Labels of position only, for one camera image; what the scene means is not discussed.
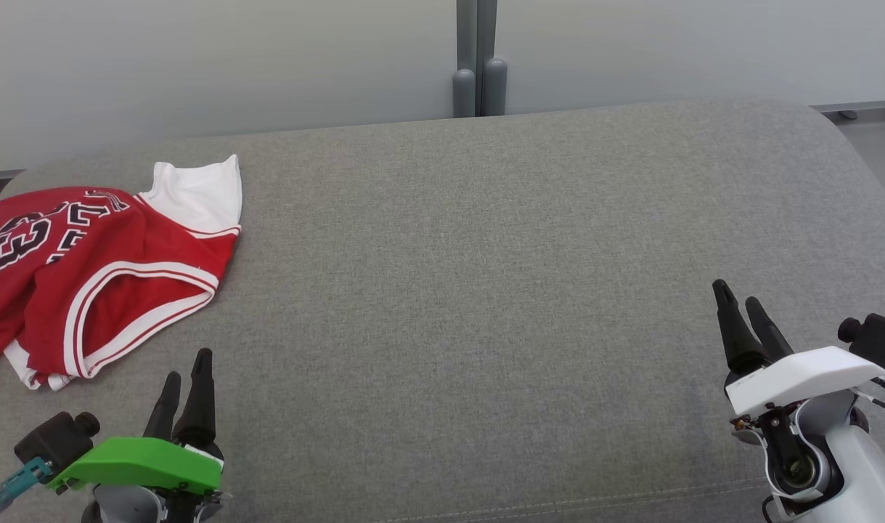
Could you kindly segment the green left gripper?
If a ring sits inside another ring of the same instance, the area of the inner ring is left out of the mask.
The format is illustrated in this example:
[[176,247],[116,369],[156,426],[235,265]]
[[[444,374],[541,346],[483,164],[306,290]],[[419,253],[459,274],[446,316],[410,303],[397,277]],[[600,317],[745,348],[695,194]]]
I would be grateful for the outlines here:
[[190,372],[189,395],[174,424],[180,374],[171,371],[151,411],[143,437],[111,437],[74,460],[47,484],[64,492],[87,485],[131,485],[160,490],[183,490],[194,495],[217,491],[220,461],[166,440],[196,449],[209,449],[216,439],[213,352],[200,349]]

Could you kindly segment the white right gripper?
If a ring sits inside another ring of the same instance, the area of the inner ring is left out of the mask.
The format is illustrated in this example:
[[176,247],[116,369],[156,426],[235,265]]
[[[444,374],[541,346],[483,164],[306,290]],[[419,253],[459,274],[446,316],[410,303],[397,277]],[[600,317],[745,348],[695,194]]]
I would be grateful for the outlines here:
[[[715,280],[712,291],[727,366],[735,375],[747,375],[725,387],[735,416],[756,419],[773,408],[869,384],[875,378],[885,381],[880,365],[836,346],[793,354],[761,301],[750,296],[745,306],[757,340],[727,282]],[[763,368],[767,361],[771,365]]]

